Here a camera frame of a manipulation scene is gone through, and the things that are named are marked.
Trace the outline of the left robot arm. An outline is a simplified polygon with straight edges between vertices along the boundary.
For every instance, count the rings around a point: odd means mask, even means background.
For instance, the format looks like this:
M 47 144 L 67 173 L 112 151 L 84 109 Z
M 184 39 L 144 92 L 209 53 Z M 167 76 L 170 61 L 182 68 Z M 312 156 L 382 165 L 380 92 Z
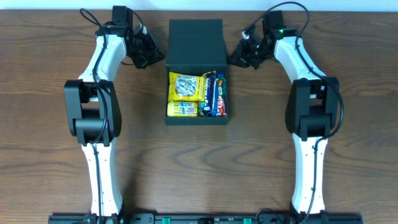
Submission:
M 64 85 L 68 125 L 88 163 L 92 214 L 115 217 L 121 212 L 123 198 L 115 162 L 122 117 L 114 80 L 126 57 L 137 69 L 145 69 L 165 56 L 143 22 L 133 26 L 138 15 L 126 6 L 113 6 L 112 18 L 104 24 L 84 8 L 80 14 L 98 30 L 87 68 L 78 79 Z

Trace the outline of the yellow M&M's candy tube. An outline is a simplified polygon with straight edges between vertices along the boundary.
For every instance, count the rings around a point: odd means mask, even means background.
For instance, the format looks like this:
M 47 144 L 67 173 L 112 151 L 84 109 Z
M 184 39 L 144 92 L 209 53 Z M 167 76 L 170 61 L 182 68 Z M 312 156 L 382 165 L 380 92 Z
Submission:
M 167 104 L 168 117 L 197 117 L 196 102 L 171 101 Z

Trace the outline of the dark green gift box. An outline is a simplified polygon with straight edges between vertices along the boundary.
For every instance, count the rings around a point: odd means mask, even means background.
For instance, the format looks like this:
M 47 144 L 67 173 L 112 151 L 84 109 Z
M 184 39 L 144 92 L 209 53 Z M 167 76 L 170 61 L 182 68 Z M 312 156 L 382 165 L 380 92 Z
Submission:
M 221 19 L 189 19 L 169 22 L 169 47 L 166 58 L 167 104 L 169 94 L 169 73 L 204 76 L 208 72 L 224 73 L 226 80 L 226 112 L 228 111 L 226 47 Z M 168 125 L 226 125 L 226 117 L 168 117 Z

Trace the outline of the yellow Hacks candy bag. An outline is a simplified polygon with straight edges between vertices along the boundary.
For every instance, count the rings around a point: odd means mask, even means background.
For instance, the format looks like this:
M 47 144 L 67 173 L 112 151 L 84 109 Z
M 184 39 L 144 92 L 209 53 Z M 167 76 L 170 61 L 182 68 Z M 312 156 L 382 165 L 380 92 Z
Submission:
M 203 102 L 205 100 L 205 77 L 169 73 L 168 102 L 188 101 Z

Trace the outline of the blue Oreo cookie pack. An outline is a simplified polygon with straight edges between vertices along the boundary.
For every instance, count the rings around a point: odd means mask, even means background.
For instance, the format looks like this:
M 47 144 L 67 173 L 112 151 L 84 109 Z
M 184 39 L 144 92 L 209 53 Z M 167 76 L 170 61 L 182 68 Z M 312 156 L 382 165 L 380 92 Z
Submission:
M 224 73 L 218 73 L 218 74 L 216 75 L 216 79 L 215 79 L 215 94 L 214 94 L 215 100 L 214 100 L 213 111 L 211 112 L 211 115 L 212 115 L 212 116 L 216 116 L 216 99 L 217 99 L 217 93 L 216 93 L 216 80 L 217 80 L 218 78 L 224 78 L 224 80 L 225 80 L 225 75 L 224 75 Z

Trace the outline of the Haribo gummy worms bag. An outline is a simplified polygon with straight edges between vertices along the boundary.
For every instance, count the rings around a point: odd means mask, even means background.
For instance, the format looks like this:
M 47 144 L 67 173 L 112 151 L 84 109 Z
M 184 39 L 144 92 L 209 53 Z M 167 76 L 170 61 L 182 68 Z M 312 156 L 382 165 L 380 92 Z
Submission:
M 210 112 L 210 106 L 206 102 L 198 102 L 198 114 L 202 117 L 207 116 Z

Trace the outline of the red green KitKat bar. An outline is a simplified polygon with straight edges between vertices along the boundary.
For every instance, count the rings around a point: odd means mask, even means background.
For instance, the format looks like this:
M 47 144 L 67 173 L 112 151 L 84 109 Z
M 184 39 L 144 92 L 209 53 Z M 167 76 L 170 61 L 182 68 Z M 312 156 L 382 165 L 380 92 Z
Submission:
M 218 78 L 216 80 L 216 116 L 226 117 L 228 114 L 226 112 L 225 103 L 225 80 L 224 78 Z

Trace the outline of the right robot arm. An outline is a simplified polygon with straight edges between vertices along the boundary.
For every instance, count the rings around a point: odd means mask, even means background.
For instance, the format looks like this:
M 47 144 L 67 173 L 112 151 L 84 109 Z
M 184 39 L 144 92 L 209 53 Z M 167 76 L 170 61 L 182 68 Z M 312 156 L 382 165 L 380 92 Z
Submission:
M 325 209 L 323 154 L 343 119 L 340 84 L 314 64 L 303 45 L 302 32 L 284 24 L 282 11 L 268 10 L 259 19 L 262 40 L 254 34 L 255 23 L 243 29 L 243 38 L 228 63 L 257 69 L 263 61 L 275 60 L 292 84 L 285 111 L 285 125 L 294 140 L 296 159 L 292 207 L 305 218 Z

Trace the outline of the purple Dairy Milk bar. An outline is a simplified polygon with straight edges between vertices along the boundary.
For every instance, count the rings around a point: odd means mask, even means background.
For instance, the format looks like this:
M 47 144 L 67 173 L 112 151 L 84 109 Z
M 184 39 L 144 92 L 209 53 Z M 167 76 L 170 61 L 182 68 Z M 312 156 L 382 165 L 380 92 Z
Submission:
M 208 113 L 208 115 L 213 111 L 213 107 L 214 107 L 215 78 L 216 78 L 215 71 L 208 72 L 205 74 L 204 102 L 208 103 L 210 106 L 210 112 Z

